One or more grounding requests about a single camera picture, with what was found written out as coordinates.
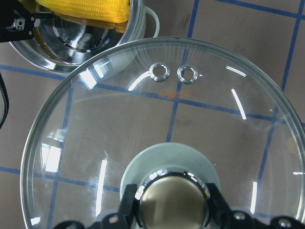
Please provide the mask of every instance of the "glass lid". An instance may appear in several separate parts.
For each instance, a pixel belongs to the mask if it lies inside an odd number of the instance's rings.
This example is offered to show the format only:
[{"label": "glass lid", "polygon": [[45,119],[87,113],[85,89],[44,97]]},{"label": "glass lid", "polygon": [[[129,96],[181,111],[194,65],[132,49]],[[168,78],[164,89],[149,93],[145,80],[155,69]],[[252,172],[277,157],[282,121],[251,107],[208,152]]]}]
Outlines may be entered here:
[{"label": "glass lid", "polygon": [[41,109],[22,160],[24,219],[88,227],[117,211],[126,184],[170,165],[262,222],[304,221],[304,146],[295,111],[246,59],[189,39],[138,40],[88,60]]}]

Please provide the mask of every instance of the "screw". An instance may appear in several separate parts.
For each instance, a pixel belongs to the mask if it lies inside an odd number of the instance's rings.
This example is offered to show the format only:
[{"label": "screw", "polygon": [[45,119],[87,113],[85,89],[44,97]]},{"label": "screw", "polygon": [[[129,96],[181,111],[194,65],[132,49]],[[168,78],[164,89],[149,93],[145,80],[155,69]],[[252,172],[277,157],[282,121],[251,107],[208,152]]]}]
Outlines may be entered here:
[{"label": "screw", "polygon": [[287,219],[280,219],[278,221],[278,224],[282,227],[282,228],[290,228],[291,227],[291,223],[289,222],[289,220]]},{"label": "screw", "polygon": [[237,220],[244,220],[246,218],[246,215],[240,211],[234,213],[234,217]]}]

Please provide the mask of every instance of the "metal pot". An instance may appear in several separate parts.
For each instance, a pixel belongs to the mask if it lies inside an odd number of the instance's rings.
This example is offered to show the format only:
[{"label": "metal pot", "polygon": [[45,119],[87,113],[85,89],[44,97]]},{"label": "metal pot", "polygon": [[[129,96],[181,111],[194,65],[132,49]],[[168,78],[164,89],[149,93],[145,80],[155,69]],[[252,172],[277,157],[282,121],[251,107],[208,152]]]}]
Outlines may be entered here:
[{"label": "metal pot", "polygon": [[[30,11],[48,11],[35,1],[23,4]],[[146,13],[156,21],[154,37],[159,34],[157,15],[144,6],[142,0],[131,0],[130,18],[113,28],[102,28],[98,21],[78,23],[55,15],[53,19],[41,19],[34,29],[34,38],[10,42],[13,48],[35,66],[55,73],[69,74],[91,57],[119,44],[144,37]]]}]

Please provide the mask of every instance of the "black cable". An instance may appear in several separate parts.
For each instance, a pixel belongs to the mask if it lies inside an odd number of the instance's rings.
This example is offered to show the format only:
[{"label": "black cable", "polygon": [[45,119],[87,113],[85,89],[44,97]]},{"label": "black cable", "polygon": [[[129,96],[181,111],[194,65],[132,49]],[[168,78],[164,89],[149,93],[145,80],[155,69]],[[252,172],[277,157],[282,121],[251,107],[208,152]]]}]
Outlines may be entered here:
[{"label": "black cable", "polygon": [[0,73],[0,90],[1,90],[1,95],[2,95],[3,103],[4,103],[3,112],[1,115],[1,119],[0,119],[0,129],[1,129],[6,117],[8,116],[8,112],[9,112],[9,97],[6,92],[5,84],[4,84],[1,73]]}]

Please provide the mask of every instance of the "metal grommet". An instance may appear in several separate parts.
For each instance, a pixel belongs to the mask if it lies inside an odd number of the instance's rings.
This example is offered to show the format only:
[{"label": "metal grommet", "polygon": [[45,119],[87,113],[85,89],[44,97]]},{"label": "metal grommet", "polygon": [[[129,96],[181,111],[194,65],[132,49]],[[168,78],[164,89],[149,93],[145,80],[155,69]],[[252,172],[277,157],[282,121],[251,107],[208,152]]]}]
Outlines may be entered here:
[{"label": "metal grommet", "polygon": [[[189,80],[188,80],[188,79],[185,79],[184,76],[183,76],[183,71],[184,71],[184,70],[187,70],[187,69],[189,69],[189,70],[191,70],[191,71],[193,72],[193,77],[192,77],[191,79],[189,79]],[[182,66],[180,66],[180,67],[178,68],[178,70],[177,70],[177,74],[178,74],[179,80],[180,80],[181,82],[187,83],[187,84],[194,83],[195,80],[197,80],[197,78],[198,78],[198,72],[197,72],[197,70],[196,70],[194,67],[189,66],[189,65],[182,65]]]},{"label": "metal grommet", "polygon": [[[163,75],[155,75],[155,73],[153,73],[153,71],[157,68],[157,67],[162,67],[165,69],[165,73]],[[154,63],[152,66],[150,66],[149,68],[149,74],[151,76],[151,78],[157,82],[162,82],[164,80],[166,80],[169,75],[170,75],[170,69],[169,67],[164,64],[164,63],[161,63],[161,62],[158,62],[158,63]]]}]

